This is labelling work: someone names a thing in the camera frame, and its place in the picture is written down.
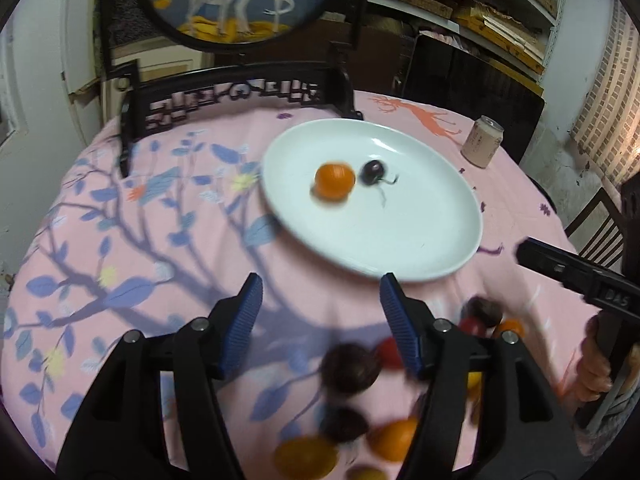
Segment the black handle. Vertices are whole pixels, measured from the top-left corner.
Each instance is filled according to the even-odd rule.
[[[615,314],[601,311],[598,315],[598,333],[596,341],[600,351],[611,364],[612,389],[606,396],[598,400],[587,402],[575,413],[575,420],[580,428],[594,433],[600,427],[603,417],[607,414],[620,392],[629,374],[626,366],[626,356],[631,347],[638,341],[640,330]]]

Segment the orange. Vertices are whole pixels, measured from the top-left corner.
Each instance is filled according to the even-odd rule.
[[[347,164],[327,163],[316,171],[314,193],[323,200],[338,202],[347,198],[355,183],[356,174]]]
[[[280,444],[273,465],[289,480],[320,480],[334,470],[338,450],[321,436],[301,436]]]
[[[469,372],[466,376],[466,389],[472,390],[482,381],[482,372]]]
[[[500,325],[495,328],[493,337],[498,337],[502,332],[507,332],[507,330],[515,332],[520,338],[524,338],[524,327],[522,326],[522,323],[517,319],[505,319],[502,323],[500,323]]]
[[[375,455],[389,462],[404,462],[409,451],[418,419],[396,420],[367,435],[369,447]]]
[[[356,466],[347,471],[347,480],[388,480],[384,471],[371,466]]]

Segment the table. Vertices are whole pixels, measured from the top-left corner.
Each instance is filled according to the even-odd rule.
[[[406,293],[453,322],[475,294],[501,301],[526,326],[526,344],[551,383],[565,390],[594,309],[513,258],[525,236],[572,249],[549,204],[503,150],[486,170],[460,155],[469,118],[364,92],[356,94],[356,106],[366,120],[439,151],[473,187],[482,211],[478,254],[452,276],[407,285]],[[340,341],[372,348],[390,332],[377,283],[335,267],[283,231],[258,180],[260,158],[279,133],[331,116],[275,98],[205,108],[189,123],[137,143],[125,180],[115,169],[115,121],[81,153],[29,248],[4,324],[4,404],[50,466],[124,332],[175,331],[236,294],[252,270],[264,280],[264,304],[241,377],[218,392],[246,477],[279,478],[270,460],[277,444],[317,431],[325,406],[322,356]],[[161,382],[169,454],[184,465],[172,378],[165,374]],[[384,371],[350,403],[372,425],[383,424],[405,418],[422,391],[402,372]],[[474,436],[466,424],[458,465],[468,463]],[[399,470],[357,442],[341,450],[328,478],[343,478],[351,463],[378,464],[391,478]]]

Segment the orange deer print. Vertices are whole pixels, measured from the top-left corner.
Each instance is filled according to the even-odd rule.
[[[441,118],[441,116],[447,115],[446,112],[430,112],[422,107],[419,107],[418,105],[405,103],[400,99],[392,99],[385,96],[373,97],[371,98],[371,100],[375,102],[380,108],[380,111],[385,114],[395,112],[396,110],[398,110],[398,108],[407,108],[422,123],[422,126],[427,128],[432,134],[441,137],[449,137],[449,139],[453,140],[455,143],[461,144],[460,142],[457,142],[457,140],[452,136],[462,133],[462,130],[452,132],[440,126],[440,124],[438,123],[439,121],[441,123],[454,124]]]

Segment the human hand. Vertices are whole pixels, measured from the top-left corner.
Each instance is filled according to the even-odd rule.
[[[608,392],[611,387],[611,366],[609,361],[602,355],[596,343],[596,333],[598,332],[598,317],[592,317],[585,327],[586,337],[582,341],[582,358],[577,365],[577,381],[575,385],[575,395],[582,402],[598,400],[600,395]],[[619,395],[627,393],[640,377],[640,344],[635,344],[627,357],[631,368],[629,377],[620,388]]]

